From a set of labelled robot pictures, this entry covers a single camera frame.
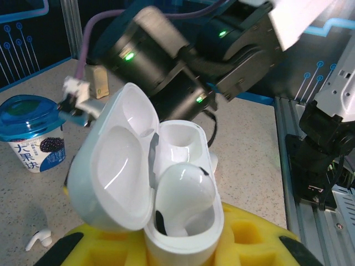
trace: blue yogurt cup lid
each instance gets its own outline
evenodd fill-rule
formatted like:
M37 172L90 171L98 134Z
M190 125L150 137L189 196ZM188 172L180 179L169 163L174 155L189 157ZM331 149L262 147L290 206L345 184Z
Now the blue yogurt cup lid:
M0 141L31 139L64 122L54 101L35 95L17 95L0 106Z

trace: speckled countertop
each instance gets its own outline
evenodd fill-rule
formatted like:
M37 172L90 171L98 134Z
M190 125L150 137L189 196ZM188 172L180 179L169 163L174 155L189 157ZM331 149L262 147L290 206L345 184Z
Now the speckled countertop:
M18 94L36 94L54 101L62 98L62 84L72 75L70 60L39 76L0 93L0 104ZM110 77L110 92L121 83ZM211 147L219 157L216 179L224 202L286 227L280 159L274 109L271 106L218 97L219 131ZM211 136L213 122L200 114L195 120ZM53 243L83 222L63 193L71 158L90 129L65 123L67 158L43 173L26 170L7 143L0 142L0 265L33 265L46 251L36 243L24 247L33 233L48 227Z

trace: green led light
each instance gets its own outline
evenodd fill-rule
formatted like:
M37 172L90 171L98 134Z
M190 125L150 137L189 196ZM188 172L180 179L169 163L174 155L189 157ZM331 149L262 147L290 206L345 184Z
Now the green led light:
M224 30L224 31L220 32L219 37L223 37L223 36L226 35L226 34L227 34L227 31Z
M124 58L126 61L131 60L134 57L134 53L129 53L128 55L126 55L126 57Z

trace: white earbud case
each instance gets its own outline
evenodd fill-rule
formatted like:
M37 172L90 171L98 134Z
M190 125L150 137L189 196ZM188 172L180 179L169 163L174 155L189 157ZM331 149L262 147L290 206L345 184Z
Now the white earbud case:
M215 199L189 219L188 236L169 237L155 226L155 190L164 171L181 162L208 173ZM93 227L144 229L149 252L160 265L201 265L213 254L224 225L203 129L181 120L160 124L148 97L132 83L110 98L93 125L70 168L68 192L74 209Z

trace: earbud case lid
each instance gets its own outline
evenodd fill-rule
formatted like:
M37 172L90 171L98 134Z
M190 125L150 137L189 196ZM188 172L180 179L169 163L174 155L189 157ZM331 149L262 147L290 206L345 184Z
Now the earbud case lid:
M85 223L122 232L149 222L158 128L153 105L135 84L110 98L69 170L69 197Z

